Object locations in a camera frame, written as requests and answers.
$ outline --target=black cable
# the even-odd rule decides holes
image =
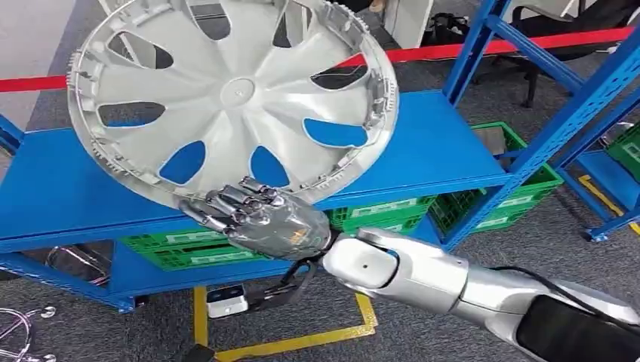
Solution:
[[[498,266],[495,268],[491,268],[492,270],[496,270],[496,271],[501,271],[501,270],[513,270],[516,272],[521,272],[524,273],[526,275],[529,275],[530,277],[532,277],[534,280],[540,282],[542,285],[544,285],[545,287],[549,288],[549,290],[556,292],[557,294],[565,297],[566,299],[571,300],[572,302],[576,303],[578,306],[586,309],[587,311],[593,313],[596,317],[602,319],[605,322],[609,322],[623,330],[625,330],[626,332],[632,333],[636,336],[640,336],[640,330],[637,330],[636,328],[633,328],[632,325],[627,324],[619,319],[613,318],[611,317],[609,314],[604,313],[603,311],[593,307],[592,305],[589,305],[587,303],[585,303],[584,301],[580,300],[579,298],[577,298],[576,296],[574,296],[573,294],[569,293],[568,291],[562,289],[561,287],[559,287],[558,285],[554,284],[553,282],[551,282],[549,279],[543,277],[542,275],[539,275],[536,272],[527,270],[525,268],[520,268],[519,266]]]

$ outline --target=hubcap spoke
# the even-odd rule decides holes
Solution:
[[[306,80],[343,62],[351,56],[349,48],[339,38],[317,23],[310,36],[293,48],[273,48],[257,78],[266,87],[297,80]]]
[[[198,173],[185,185],[196,190],[221,189],[227,180],[236,182],[250,173],[255,142],[237,112],[221,112],[203,137],[207,151]]]
[[[367,76],[337,90],[330,90],[301,80],[268,93],[267,109],[299,120],[317,119],[338,124],[362,125],[369,109]]]
[[[167,51],[182,72],[225,78],[228,71],[214,41],[204,34],[194,19],[183,11],[169,11],[153,17],[144,26],[127,31]]]
[[[272,50],[273,36],[284,7],[264,2],[221,0],[220,4],[231,24],[229,36],[217,46],[232,72],[254,74]]]
[[[208,85],[184,78],[172,68],[147,69],[136,64],[105,66],[96,95],[98,104],[155,102],[166,104],[203,94]]]
[[[117,143],[120,154],[141,170],[159,171],[173,154],[198,141],[208,129],[211,110],[171,109],[149,124],[105,127],[106,138]]]
[[[299,186],[314,176],[327,173],[344,153],[313,142],[306,135],[302,120],[267,112],[245,111],[245,120],[256,143],[267,148],[287,172],[290,186]]]

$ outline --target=white device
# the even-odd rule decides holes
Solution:
[[[249,309],[242,285],[224,287],[207,292],[207,314],[209,318],[221,318],[242,313]]]

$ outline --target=black bag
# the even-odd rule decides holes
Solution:
[[[420,46],[461,44],[469,34],[469,19],[452,13],[437,13],[424,31]]]

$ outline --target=black chair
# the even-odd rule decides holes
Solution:
[[[537,6],[522,5],[513,9],[511,25],[529,38],[613,29],[626,26],[633,12],[638,7],[640,7],[640,0],[598,0],[586,10],[582,11],[577,17],[572,18],[550,14]],[[524,9],[528,9],[539,15],[522,19],[522,11]],[[575,45],[571,47],[551,48],[548,49],[548,52],[564,62],[585,57],[597,50],[606,49],[611,45],[613,45],[613,43]],[[527,99],[522,105],[531,108],[539,75],[548,75],[523,56],[500,55],[495,58],[492,65],[497,66],[502,61],[514,63],[515,67],[502,69],[498,72],[480,74],[473,79],[473,83],[480,84],[489,78],[502,78],[505,74],[509,73],[524,73],[525,79],[529,81],[529,89]]]

